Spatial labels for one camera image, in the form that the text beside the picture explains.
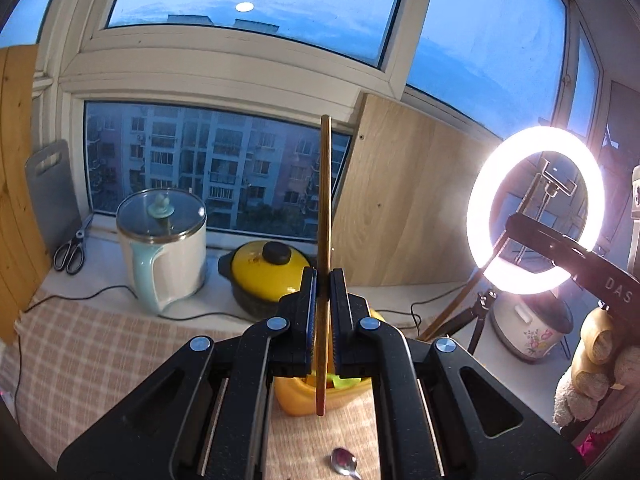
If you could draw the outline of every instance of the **sky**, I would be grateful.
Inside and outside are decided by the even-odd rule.
[[[239,2],[254,4],[238,12]],[[165,23],[169,14],[279,26],[278,35],[377,65],[396,0],[116,0],[110,26]],[[2,42],[37,37],[46,0],[21,1]],[[549,119],[564,53],[561,0],[431,0],[408,83],[452,105],[502,138]],[[570,126],[586,130],[597,72],[580,46]]]

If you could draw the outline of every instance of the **metal bolt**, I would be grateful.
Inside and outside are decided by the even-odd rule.
[[[198,337],[194,337],[189,343],[191,350],[194,352],[202,352],[211,346],[211,341],[209,341],[208,337],[204,337],[203,335],[199,335]]]
[[[448,337],[441,337],[436,341],[436,348],[445,354],[453,352],[457,346],[456,342]]]
[[[375,330],[380,326],[380,320],[375,317],[363,317],[360,320],[360,326],[364,330]]]
[[[287,325],[287,320],[280,316],[270,317],[267,321],[267,326],[271,330],[282,330]]]

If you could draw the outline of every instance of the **wooden panel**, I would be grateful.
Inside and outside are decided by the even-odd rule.
[[[348,284],[466,280],[466,206],[493,148],[368,94],[332,231]]]
[[[6,342],[50,268],[24,176],[36,54],[36,45],[0,50],[0,336]]]

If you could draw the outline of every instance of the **metal spoon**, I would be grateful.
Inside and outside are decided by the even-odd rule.
[[[337,447],[331,452],[331,467],[334,468],[335,472],[362,480],[362,477],[356,471],[357,466],[358,460],[356,457],[343,447]]]

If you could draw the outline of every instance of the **yellow container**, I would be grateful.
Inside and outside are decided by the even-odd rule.
[[[372,308],[369,309],[371,316],[384,321]],[[334,353],[329,346],[329,373],[334,370]],[[316,412],[316,387],[315,376],[308,376],[306,381],[301,378],[276,377],[273,379],[276,398],[280,406],[288,415],[302,416],[312,415]],[[334,410],[349,404],[357,396],[368,392],[371,388],[371,379],[363,378],[358,384],[348,388],[327,388],[326,408]]]

